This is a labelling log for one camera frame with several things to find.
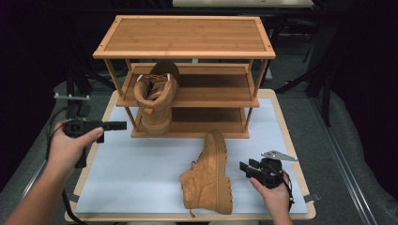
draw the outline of wooden shoe rack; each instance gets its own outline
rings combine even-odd
[[[268,60],[275,58],[258,17],[116,16],[93,54],[103,59],[119,94],[116,106],[124,107],[133,125],[131,137],[148,137],[141,126],[133,87],[140,74],[154,63],[131,59],[244,59],[247,63],[176,63],[180,86],[173,100],[171,130],[162,137],[202,138],[219,129],[225,138],[249,138],[253,108],[259,107],[257,91]],[[119,83],[112,63],[126,61],[129,72]],[[262,60],[254,83],[252,64]]]

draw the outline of person's right arm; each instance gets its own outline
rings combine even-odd
[[[286,174],[283,179],[288,182]],[[268,189],[260,184],[255,178],[250,178],[253,187],[263,196],[264,204],[269,211],[275,225],[292,225],[293,221],[289,215],[289,192],[284,184]]]

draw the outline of hand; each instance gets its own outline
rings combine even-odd
[[[51,142],[47,167],[69,177],[73,173],[84,147],[98,139],[103,133],[103,128],[95,128],[74,139],[64,133],[62,126],[62,123],[57,123],[54,127],[55,134]]]
[[[289,178],[284,173],[283,179],[286,184],[289,184]],[[274,223],[278,224],[277,220],[283,219],[283,223],[290,220],[289,216],[289,192],[284,184],[280,184],[278,187],[273,189],[268,189],[264,187],[260,182],[258,182],[255,178],[250,178],[250,181],[253,187],[262,195],[264,204],[274,219]]]

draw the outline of boot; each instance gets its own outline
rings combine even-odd
[[[140,75],[134,95],[145,133],[160,136],[172,125],[172,101],[179,87],[179,71],[168,60],[157,63],[148,75]]]
[[[204,208],[219,214],[232,213],[232,191],[229,177],[225,177],[226,145],[219,130],[206,135],[205,146],[198,160],[179,176],[184,195],[184,206]]]

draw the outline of tan boot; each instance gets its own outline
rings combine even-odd
[[[157,63],[149,75],[138,78],[134,95],[146,134],[160,136],[170,130],[172,101],[178,86],[178,68],[168,60]]]
[[[218,130],[212,130],[206,135],[198,160],[179,176],[185,208],[204,208],[225,215],[232,213],[231,182],[225,177],[226,158],[224,137]]]

